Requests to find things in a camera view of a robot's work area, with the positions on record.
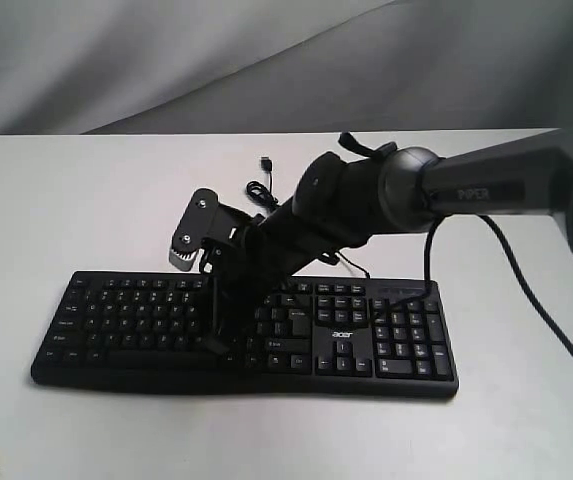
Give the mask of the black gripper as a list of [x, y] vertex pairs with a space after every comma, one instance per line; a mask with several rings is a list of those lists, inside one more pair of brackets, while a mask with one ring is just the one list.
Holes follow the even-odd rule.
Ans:
[[[255, 310], [285, 281], [275, 265], [277, 245], [262, 229], [268, 218], [244, 212], [217, 212], [202, 239], [200, 272], [209, 276], [210, 320], [204, 346], [225, 354], [256, 322]], [[220, 300], [223, 300], [223, 339]]]

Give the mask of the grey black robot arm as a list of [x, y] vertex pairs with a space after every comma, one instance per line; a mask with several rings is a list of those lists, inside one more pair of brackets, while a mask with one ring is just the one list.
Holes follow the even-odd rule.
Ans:
[[349, 134], [314, 160], [292, 196], [266, 217], [235, 216], [207, 236], [216, 279], [215, 313], [204, 346], [229, 351], [270, 291], [303, 267], [377, 235], [425, 233], [453, 215], [548, 215], [573, 255], [573, 129], [451, 157], [423, 147], [377, 149]]

